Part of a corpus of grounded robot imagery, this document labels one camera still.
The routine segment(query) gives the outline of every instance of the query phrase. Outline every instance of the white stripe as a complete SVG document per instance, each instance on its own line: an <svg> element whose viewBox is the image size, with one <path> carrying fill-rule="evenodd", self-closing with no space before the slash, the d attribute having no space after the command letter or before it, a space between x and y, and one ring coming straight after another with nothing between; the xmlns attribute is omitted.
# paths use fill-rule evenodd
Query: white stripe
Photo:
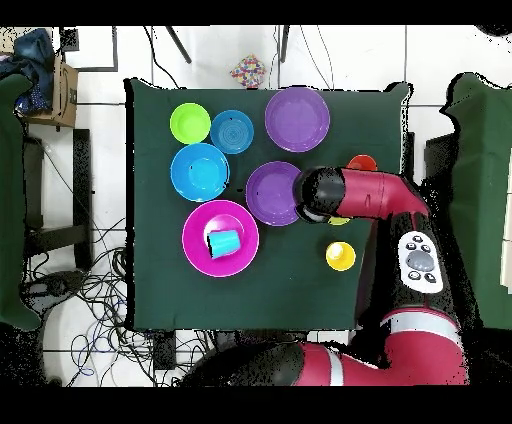
<svg viewBox="0 0 512 424"><path fill-rule="evenodd" d="M343 386L343 366L341 359L334 352L325 349L329 354L329 361L331 362L331 386Z"/></svg>
<svg viewBox="0 0 512 424"><path fill-rule="evenodd" d="M403 331L424 331L445 337L462 349L457 327L447 318L421 311L398 312L380 323L381 327L391 321L391 334Z"/></svg>

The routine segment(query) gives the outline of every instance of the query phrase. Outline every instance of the blue cup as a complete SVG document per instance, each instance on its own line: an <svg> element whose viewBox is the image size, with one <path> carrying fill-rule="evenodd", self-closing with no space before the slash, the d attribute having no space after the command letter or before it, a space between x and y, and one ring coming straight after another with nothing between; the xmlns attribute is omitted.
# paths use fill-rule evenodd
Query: blue cup
<svg viewBox="0 0 512 424"><path fill-rule="evenodd" d="M215 231L209 233L206 238L212 259L229 255L240 249L240 238L236 230Z"/></svg>

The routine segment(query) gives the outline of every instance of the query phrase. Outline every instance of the table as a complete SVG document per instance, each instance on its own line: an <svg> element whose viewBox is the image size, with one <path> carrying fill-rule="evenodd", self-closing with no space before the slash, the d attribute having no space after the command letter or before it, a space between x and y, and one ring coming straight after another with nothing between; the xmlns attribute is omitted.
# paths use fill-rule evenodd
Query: table
<svg viewBox="0 0 512 424"><path fill-rule="evenodd" d="M134 189L127 208L133 225L134 328L173 329L350 329L359 271L370 222L353 219L343 226L297 221L270 227L258 221L260 247L241 273L215 279L190 265L181 246L185 219L199 204L182 198L169 180L169 166L181 143L169 129L172 111L181 103L201 104L213 119L227 109L247 114L255 136L250 148L228 155L229 187L218 199L246 207L245 184L261 164L281 160L300 169L345 165L356 154L372 155L379 169L400 170L405 139L402 105L409 86L398 83L386 92L319 91L331 125L325 140L306 153L276 146L265 131L264 112L273 90L163 90L125 80L127 151L134 160ZM327 245L350 243L356 263L336 272L325 262Z"/></svg>

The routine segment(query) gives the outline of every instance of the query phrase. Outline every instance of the purple plate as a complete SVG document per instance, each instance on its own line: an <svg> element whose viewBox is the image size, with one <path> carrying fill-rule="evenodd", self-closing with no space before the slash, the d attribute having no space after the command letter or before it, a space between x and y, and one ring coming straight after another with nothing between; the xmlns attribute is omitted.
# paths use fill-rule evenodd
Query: purple plate
<svg viewBox="0 0 512 424"><path fill-rule="evenodd" d="M297 221L293 181L299 168L287 162L268 162L254 171L245 187L245 200L261 222L283 226Z"/></svg>
<svg viewBox="0 0 512 424"><path fill-rule="evenodd" d="M265 128L279 147L307 152L318 146L329 130L329 109L314 90L290 87L280 91L265 109Z"/></svg>

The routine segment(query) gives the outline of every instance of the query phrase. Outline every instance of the blue cloth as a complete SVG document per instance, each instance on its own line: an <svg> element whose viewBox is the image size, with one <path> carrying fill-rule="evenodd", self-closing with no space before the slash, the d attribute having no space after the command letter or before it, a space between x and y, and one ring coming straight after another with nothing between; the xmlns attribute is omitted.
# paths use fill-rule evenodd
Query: blue cloth
<svg viewBox="0 0 512 424"><path fill-rule="evenodd" d="M0 79L22 74L33 83L16 101L16 107L23 114L52 109L54 64L52 41L43 28L14 40L13 56L0 62Z"/></svg>

